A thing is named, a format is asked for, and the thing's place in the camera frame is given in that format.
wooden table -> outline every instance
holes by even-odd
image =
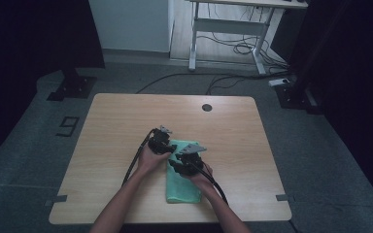
[[[252,35],[258,36],[256,46],[252,52],[256,68],[260,75],[265,75],[265,69],[262,63],[260,51],[262,44],[265,40],[266,33],[268,32],[271,18],[276,8],[283,9],[306,9],[308,4],[304,1],[302,3],[297,0],[187,0],[195,3],[195,15],[192,27],[192,43],[189,52],[189,65],[190,71],[195,70],[196,63],[196,34],[198,31],[202,32],[219,32],[239,35]],[[216,18],[200,18],[198,17],[199,3],[214,3],[214,4],[227,4],[227,5],[244,5],[254,7],[268,7],[271,8],[267,19],[264,22],[242,21],[242,20],[224,20]]]
[[[212,106],[211,112],[202,109]],[[287,201],[256,104],[251,97],[97,94],[58,195],[53,224],[93,223],[119,190],[145,136],[163,124],[171,139],[198,141],[231,209],[244,221],[289,220]],[[216,222],[199,204],[167,204],[166,165],[145,179],[126,223]]]

dark curtain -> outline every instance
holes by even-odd
[[[290,64],[373,185],[373,2],[313,1]]]
[[[0,145],[36,93],[67,67],[104,68],[87,0],[0,0]]]

green cloth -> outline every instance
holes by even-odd
[[[171,140],[170,145],[177,145],[177,149],[169,158],[181,163],[175,154],[188,144],[199,145],[193,141]],[[168,203],[199,203],[201,201],[201,191],[190,180],[176,173],[169,162],[166,169],[166,201]]]

white wall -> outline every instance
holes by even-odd
[[[102,49],[169,52],[173,0],[89,0]]]

floor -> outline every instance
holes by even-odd
[[[0,232],[88,231],[87,224],[52,225],[49,215],[96,93],[135,93],[158,78],[182,74],[157,82],[142,93],[203,95],[211,80],[221,77],[208,74],[249,76],[253,72],[239,69],[242,66],[229,69],[217,64],[192,75],[185,65],[168,58],[109,55],[106,61],[105,70],[79,70],[81,75],[98,79],[87,99],[47,101],[63,79],[60,72],[38,81],[37,95],[0,148]],[[373,188],[354,158],[324,116],[282,109],[274,89],[268,86],[272,79],[235,85],[236,79],[224,80],[213,90],[214,95],[253,97],[290,197],[291,222],[246,223],[253,232],[373,232]],[[65,117],[80,120],[71,137],[58,137]],[[146,228],[149,232],[217,232],[208,230],[213,229],[208,225],[167,224],[126,225],[122,232]]]

